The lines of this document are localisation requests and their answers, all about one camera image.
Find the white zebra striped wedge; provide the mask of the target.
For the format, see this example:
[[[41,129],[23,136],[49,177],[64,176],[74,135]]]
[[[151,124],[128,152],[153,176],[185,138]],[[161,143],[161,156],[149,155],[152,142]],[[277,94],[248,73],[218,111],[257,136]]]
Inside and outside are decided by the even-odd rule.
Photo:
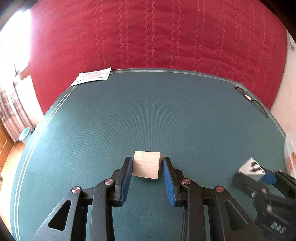
[[[260,181],[266,175],[266,172],[264,171],[264,169],[254,160],[253,157],[250,157],[238,169],[238,172],[252,178],[257,182]]]

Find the small beige wooden wedge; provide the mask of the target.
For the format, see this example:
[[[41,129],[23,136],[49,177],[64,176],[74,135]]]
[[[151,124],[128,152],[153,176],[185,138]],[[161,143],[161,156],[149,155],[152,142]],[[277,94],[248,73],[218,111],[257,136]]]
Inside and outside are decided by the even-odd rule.
[[[158,179],[164,157],[160,152],[135,151],[132,175],[140,178]]]

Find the clear plastic basin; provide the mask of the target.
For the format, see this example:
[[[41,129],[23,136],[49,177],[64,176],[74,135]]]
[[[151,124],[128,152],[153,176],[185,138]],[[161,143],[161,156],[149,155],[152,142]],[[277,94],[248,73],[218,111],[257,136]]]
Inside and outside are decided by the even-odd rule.
[[[295,134],[287,133],[285,137],[284,156],[287,172],[295,177]]]

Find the teal table mat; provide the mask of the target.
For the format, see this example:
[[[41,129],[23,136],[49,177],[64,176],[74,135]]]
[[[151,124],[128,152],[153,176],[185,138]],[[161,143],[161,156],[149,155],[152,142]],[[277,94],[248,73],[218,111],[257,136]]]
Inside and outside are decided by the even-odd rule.
[[[30,240],[74,186],[111,177],[135,151],[160,152],[201,186],[224,186],[251,218],[232,176],[250,157],[285,171],[285,132],[237,83],[165,69],[113,70],[106,81],[65,90],[30,137],[11,193],[11,229]]]

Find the white paper leaflet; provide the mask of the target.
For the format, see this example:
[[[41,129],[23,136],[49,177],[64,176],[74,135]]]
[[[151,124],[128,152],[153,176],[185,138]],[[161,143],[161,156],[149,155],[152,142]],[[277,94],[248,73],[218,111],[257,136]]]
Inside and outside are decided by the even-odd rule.
[[[78,77],[75,79],[74,82],[70,85],[70,87],[83,84],[86,82],[93,82],[93,81],[101,81],[101,80],[107,80],[109,78],[110,72],[112,68],[106,68],[101,69],[98,71],[92,71],[92,72],[80,72],[78,74]]]

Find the light blue waste bin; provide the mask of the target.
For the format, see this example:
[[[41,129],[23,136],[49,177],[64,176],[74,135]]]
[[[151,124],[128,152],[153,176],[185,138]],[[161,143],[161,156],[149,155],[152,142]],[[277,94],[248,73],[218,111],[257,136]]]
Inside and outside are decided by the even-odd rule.
[[[29,127],[23,129],[23,131],[19,135],[19,141],[21,141],[24,145],[26,145],[31,137],[31,129]]]

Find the wooden cabinet door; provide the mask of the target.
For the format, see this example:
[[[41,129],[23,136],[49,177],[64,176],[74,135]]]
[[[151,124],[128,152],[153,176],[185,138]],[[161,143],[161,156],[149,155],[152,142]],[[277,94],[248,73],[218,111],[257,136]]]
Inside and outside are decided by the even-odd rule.
[[[0,151],[1,151],[0,169],[1,169],[1,171],[4,168],[6,160],[9,156],[14,144],[15,144],[15,142],[12,140],[12,138],[8,134],[4,124],[1,122],[1,126],[0,126]]]

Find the patterned window curtain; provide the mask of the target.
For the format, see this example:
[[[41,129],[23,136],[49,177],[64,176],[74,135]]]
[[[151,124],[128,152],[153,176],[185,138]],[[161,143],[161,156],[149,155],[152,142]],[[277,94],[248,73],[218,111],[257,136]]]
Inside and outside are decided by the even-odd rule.
[[[11,139],[16,142],[25,128],[33,130],[35,125],[26,114],[14,86],[1,89],[1,121]]]

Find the red quilted blanket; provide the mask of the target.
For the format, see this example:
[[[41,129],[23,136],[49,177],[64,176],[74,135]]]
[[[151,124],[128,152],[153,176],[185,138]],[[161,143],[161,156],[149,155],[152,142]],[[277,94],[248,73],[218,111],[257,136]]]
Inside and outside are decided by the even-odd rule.
[[[81,72],[190,70],[242,82],[271,108],[287,31],[260,1],[38,1],[29,69],[45,113]]]

